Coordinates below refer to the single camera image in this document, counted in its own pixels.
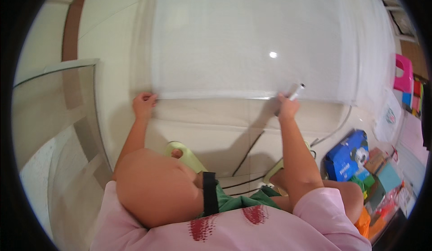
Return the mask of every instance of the light green slipper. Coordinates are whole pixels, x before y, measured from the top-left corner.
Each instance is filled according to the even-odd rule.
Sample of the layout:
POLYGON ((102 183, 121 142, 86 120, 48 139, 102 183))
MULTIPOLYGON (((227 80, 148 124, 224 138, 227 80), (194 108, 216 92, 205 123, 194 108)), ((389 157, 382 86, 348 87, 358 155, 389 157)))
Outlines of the light green slipper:
POLYGON ((168 143, 165 148, 164 155, 171 156, 171 152, 174 149, 178 149, 183 152, 183 155, 179 158, 180 162, 193 169, 195 173, 208 172, 208 170, 202 165, 194 153, 178 141, 171 141, 168 143))
MULTIPOLYGON (((311 150, 311 146, 309 145, 309 142, 307 142, 305 140, 305 144, 306 147, 309 149, 309 151, 311 150)), ((270 184, 270 178, 273 177, 274 174, 276 174, 276 172, 279 171, 279 169, 284 168, 284 159, 281 158, 268 172, 267 174, 264 176, 263 178, 263 183, 265 184, 270 184)))

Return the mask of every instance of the plastic bag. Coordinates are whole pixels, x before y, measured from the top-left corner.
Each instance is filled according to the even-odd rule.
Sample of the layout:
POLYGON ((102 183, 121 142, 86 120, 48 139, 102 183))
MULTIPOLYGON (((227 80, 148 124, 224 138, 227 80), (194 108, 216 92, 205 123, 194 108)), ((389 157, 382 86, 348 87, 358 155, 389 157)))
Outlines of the plastic bag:
POLYGON ((362 213, 360 214, 359 220, 355 222, 354 226, 359 230, 360 234, 368 238, 369 237, 369 224, 371 223, 371 217, 368 211, 363 207, 362 213))

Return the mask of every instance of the blue box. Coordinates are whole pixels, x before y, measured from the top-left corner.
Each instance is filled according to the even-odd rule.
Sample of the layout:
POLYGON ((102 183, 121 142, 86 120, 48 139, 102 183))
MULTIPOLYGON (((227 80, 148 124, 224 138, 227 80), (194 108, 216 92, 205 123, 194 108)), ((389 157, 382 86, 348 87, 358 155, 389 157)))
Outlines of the blue box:
POLYGON ((324 158, 328 178, 333 181, 347 181, 369 159, 366 132, 353 129, 333 147, 324 158))

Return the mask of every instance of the white wall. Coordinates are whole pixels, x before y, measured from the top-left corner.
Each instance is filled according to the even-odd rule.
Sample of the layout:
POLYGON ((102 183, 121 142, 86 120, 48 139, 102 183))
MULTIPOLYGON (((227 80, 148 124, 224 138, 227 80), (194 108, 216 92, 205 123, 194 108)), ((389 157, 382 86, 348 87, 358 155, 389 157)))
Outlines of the white wall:
POLYGON ((63 31, 69 5, 45 3, 31 25, 19 57, 14 85, 42 74, 47 65, 61 62, 63 31))

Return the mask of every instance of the black cable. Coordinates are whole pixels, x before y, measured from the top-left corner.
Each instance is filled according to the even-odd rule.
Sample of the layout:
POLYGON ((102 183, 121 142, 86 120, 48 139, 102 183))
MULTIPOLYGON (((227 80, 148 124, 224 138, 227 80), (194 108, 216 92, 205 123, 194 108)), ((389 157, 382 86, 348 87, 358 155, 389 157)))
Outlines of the black cable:
POLYGON ((252 180, 249 180, 249 181, 245 181, 245 182, 243 182, 243 183, 238 183, 238 184, 230 185, 230 186, 227 186, 227 187, 222 187, 222 189, 227 189, 227 188, 236 187, 236 186, 239 186, 239 185, 242 185, 242 184, 245 184, 245 183, 250 183, 250 182, 252 182, 252 181, 256 181, 256 180, 258 180, 258 179, 264 178, 264 176, 265 176, 265 175, 262 175, 261 177, 258 177, 258 178, 255 178, 255 179, 252 179, 252 180))
POLYGON ((264 133, 264 130, 261 132, 261 134, 255 139, 255 141, 252 143, 252 145, 249 147, 249 150, 247 150, 245 157, 243 158, 243 160, 240 162, 240 164, 238 165, 238 167, 235 169, 234 173, 232 174, 232 177, 234 177, 235 173, 240 169, 241 165, 243 164, 243 162, 246 160, 246 158, 249 155, 249 152, 252 150, 253 146, 255 145, 255 143, 258 141, 258 139, 261 137, 261 135, 264 133))
MULTIPOLYGON (((316 158, 317 158, 317 152, 314 151, 314 150, 310 150, 310 152, 313 152, 313 153, 314 153, 314 159, 316 159, 316 158)), ((222 189, 227 189, 227 188, 236 187, 236 186, 239 186, 239 185, 242 185, 242 184, 245 184, 245 183, 250 183, 250 182, 256 181, 256 180, 258 180, 258 179, 264 178, 264 176, 265 176, 265 175, 263 175, 263 176, 261 176, 261 177, 258 177, 258 178, 255 178, 255 179, 252 179, 252 180, 249 180, 249 181, 242 182, 242 183, 238 183, 238 184, 234 184, 234 185, 230 185, 230 186, 222 187, 222 189)))
POLYGON ((258 189, 261 189, 261 188, 257 188, 257 189, 249 190, 249 191, 246 191, 246 192, 243 192, 243 193, 231 194, 231 195, 229 195, 229 196, 242 195, 242 194, 246 194, 246 193, 249 193, 249 192, 256 191, 256 190, 258 190, 258 189))
POLYGON ((313 153, 314 153, 314 159, 316 159, 316 158, 317 158, 317 152, 314 151, 314 150, 310 150, 310 152, 313 152, 313 153))

